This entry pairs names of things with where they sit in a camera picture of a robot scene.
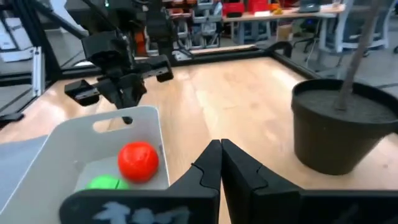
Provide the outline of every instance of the stick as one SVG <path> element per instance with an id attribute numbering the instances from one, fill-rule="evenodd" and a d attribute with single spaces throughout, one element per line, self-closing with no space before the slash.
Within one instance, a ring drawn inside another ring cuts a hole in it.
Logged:
<path id="1" fill-rule="evenodd" d="M 335 102 L 336 110 L 347 110 L 347 96 L 351 93 L 354 83 L 354 76 L 356 75 L 359 64 L 361 64 L 363 53 L 369 45 L 370 36 L 372 36 L 374 32 L 374 26 L 377 21 L 377 14 L 379 12 L 382 2 L 383 1 L 381 0 L 372 0 L 370 11 L 367 12 L 368 16 L 365 20 L 365 25 L 363 27 L 361 37 L 359 38 L 358 48 L 356 49 L 353 59 L 347 69 L 346 78 Z"/>

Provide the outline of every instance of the table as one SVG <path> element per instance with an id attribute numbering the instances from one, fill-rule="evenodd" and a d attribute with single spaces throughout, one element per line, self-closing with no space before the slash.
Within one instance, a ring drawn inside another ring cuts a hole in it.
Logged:
<path id="1" fill-rule="evenodd" d="M 338 7 L 332 7 L 331 4 L 329 5 L 322 5 L 320 12 L 313 12 L 313 13 L 298 13 L 299 8 L 293 7 L 290 9 L 284 9 L 283 14 L 281 15 L 254 15 L 248 12 L 245 12 L 241 17 L 236 18 L 227 18 L 223 17 L 223 22 L 230 22 L 231 23 L 231 35 L 233 37 L 233 30 L 234 30 L 234 22 L 249 22 L 249 21 L 269 21 L 269 20 L 276 20 L 276 19 L 298 19 L 303 17 L 322 17 L 322 18 L 334 18 L 337 14 L 343 12 L 345 10 L 345 4 L 340 4 Z M 238 44 L 244 44 L 244 27 L 239 26 L 238 31 Z"/>
<path id="2" fill-rule="evenodd" d="M 293 153 L 291 89 L 303 78 L 271 58 L 254 58 L 174 68 L 175 78 L 146 81 L 140 105 L 159 109 L 170 182 L 175 182 L 211 139 L 228 138 L 282 177 L 305 189 L 398 190 L 398 137 L 385 138 L 354 172 L 323 175 Z M 63 93 L 70 81 L 54 84 L 25 111 L 26 117 L 0 131 L 0 142 L 48 134 L 71 118 L 115 110 L 101 99 L 81 107 Z M 96 129 L 113 129 L 121 119 Z M 224 195 L 220 223 L 229 223 Z"/>

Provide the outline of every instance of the desk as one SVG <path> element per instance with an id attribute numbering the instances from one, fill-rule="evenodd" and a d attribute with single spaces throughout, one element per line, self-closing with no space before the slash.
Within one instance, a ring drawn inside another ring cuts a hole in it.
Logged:
<path id="1" fill-rule="evenodd" d="M 385 138 L 354 172 L 323 175 L 293 153 L 291 89 L 303 78 L 271 58 L 254 58 L 174 68 L 175 78 L 146 81 L 141 105 L 159 109 L 170 182 L 175 182 L 211 139 L 229 138 L 282 177 L 306 189 L 398 189 L 398 137 Z M 63 93 L 70 81 L 54 84 L 25 111 L 26 117 L 0 131 L 0 142 L 48 134 L 71 118 L 115 110 L 103 98 L 81 107 Z M 112 129 L 120 120 L 101 125 Z M 221 198 L 220 223 L 229 223 Z"/>
<path id="2" fill-rule="evenodd" d="M 345 4 L 340 4 L 338 7 L 322 7 L 320 12 L 313 13 L 299 13 L 298 7 L 293 7 L 290 9 L 284 9 L 281 15 L 269 15 L 269 16 L 255 16 L 254 14 L 245 12 L 241 17 L 228 18 L 223 17 L 223 22 L 243 22 L 243 21 L 266 21 L 274 19 L 295 19 L 303 17 L 335 17 L 345 10 Z"/>
<path id="3" fill-rule="evenodd" d="M 321 7 L 320 12 L 313 13 L 298 13 L 299 8 L 294 7 L 290 9 L 284 9 L 284 13 L 281 15 L 268 15 L 268 16 L 255 16 L 254 14 L 250 14 L 245 12 L 241 17 L 236 18 L 223 18 L 223 22 L 231 23 L 231 36 L 233 38 L 234 35 L 234 22 L 249 22 L 249 21 L 268 21 L 275 19 L 297 19 L 303 17 L 322 17 L 322 18 L 334 18 L 337 14 L 343 12 L 345 10 L 345 4 L 340 4 L 338 7 L 332 7 L 331 5 L 324 5 Z M 239 45 L 244 44 L 244 27 L 239 26 L 238 30 L 238 40 Z"/>

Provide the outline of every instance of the plant pot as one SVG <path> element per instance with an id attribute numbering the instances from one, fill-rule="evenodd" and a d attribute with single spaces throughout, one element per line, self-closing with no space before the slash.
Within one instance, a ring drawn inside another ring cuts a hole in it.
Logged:
<path id="1" fill-rule="evenodd" d="M 342 84 L 309 80 L 293 89 L 295 154 L 324 174 L 351 172 L 383 137 L 397 130 L 398 100 L 371 86 L 354 83 L 347 110 L 335 110 Z"/>

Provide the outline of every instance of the storage bin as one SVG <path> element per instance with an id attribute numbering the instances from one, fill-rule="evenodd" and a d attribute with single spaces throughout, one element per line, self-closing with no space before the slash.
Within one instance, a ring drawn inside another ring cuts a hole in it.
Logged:
<path id="1" fill-rule="evenodd" d="M 251 14 L 270 10 L 271 5 L 268 3 L 268 0 L 248 0 L 248 12 Z"/>
<path id="2" fill-rule="evenodd" d="M 192 50 L 199 50 L 205 48 L 205 41 L 202 36 L 200 35 L 193 35 L 190 39 L 191 41 L 191 49 Z"/>
<path id="3" fill-rule="evenodd" d="M 220 47 L 220 35 L 218 34 L 203 37 L 203 40 L 205 42 L 205 48 L 207 49 Z"/>
<path id="4" fill-rule="evenodd" d="M 227 16 L 228 13 L 240 12 L 244 13 L 243 2 L 225 2 L 223 3 L 223 16 Z"/>
<path id="5" fill-rule="evenodd" d="M 199 10 L 212 9 L 213 5 L 213 0 L 197 0 L 197 7 Z"/>
<path id="6" fill-rule="evenodd" d="M 99 133 L 96 122 L 121 117 L 133 119 L 122 129 Z M 4 224 L 58 224 L 58 209 L 91 179 L 109 174 L 121 178 L 117 154 L 127 143 L 145 141 L 155 147 L 159 157 L 156 175 L 134 189 L 163 190 L 169 187 L 169 175 L 157 109 L 137 106 L 103 114 L 75 118 L 59 124 L 18 184 L 0 215 Z"/>
<path id="7" fill-rule="evenodd" d="M 179 38 L 186 38 L 188 36 L 188 24 L 186 21 L 177 21 L 177 34 Z"/>
<path id="8" fill-rule="evenodd" d="M 185 49 L 187 49 L 187 50 L 190 49 L 191 44 L 190 44 L 190 41 L 189 41 L 188 38 L 181 38 L 181 39 L 179 39 L 178 41 L 180 41 L 181 45 L 182 45 Z M 175 50 L 177 50 L 177 49 L 179 49 L 180 47 L 177 45 L 176 42 L 174 42 L 174 43 L 173 43 L 173 48 L 174 48 Z"/>
<path id="9" fill-rule="evenodd" d="M 209 10 L 208 22 L 221 22 L 223 20 L 221 3 L 217 3 L 214 9 Z"/>
<path id="10" fill-rule="evenodd" d="M 169 14 L 172 19 L 192 17 L 191 10 L 181 9 L 181 8 L 169 9 Z"/>
<path id="11" fill-rule="evenodd" d="M 194 9 L 192 11 L 192 21 L 193 23 L 200 24 L 207 21 L 207 17 L 209 15 L 209 11 L 199 11 L 198 9 Z"/>
<path id="12" fill-rule="evenodd" d="M 201 34 L 202 35 L 214 35 L 217 31 L 217 23 L 206 22 L 201 24 Z"/>
<path id="13" fill-rule="evenodd" d="M 147 39 L 146 43 L 145 43 L 145 49 L 147 51 L 148 56 L 158 56 L 159 55 L 159 51 L 157 48 L 157 44 L 156 43 L 152 43 L 151 41 L 149 41 L 149 39 Z"/>

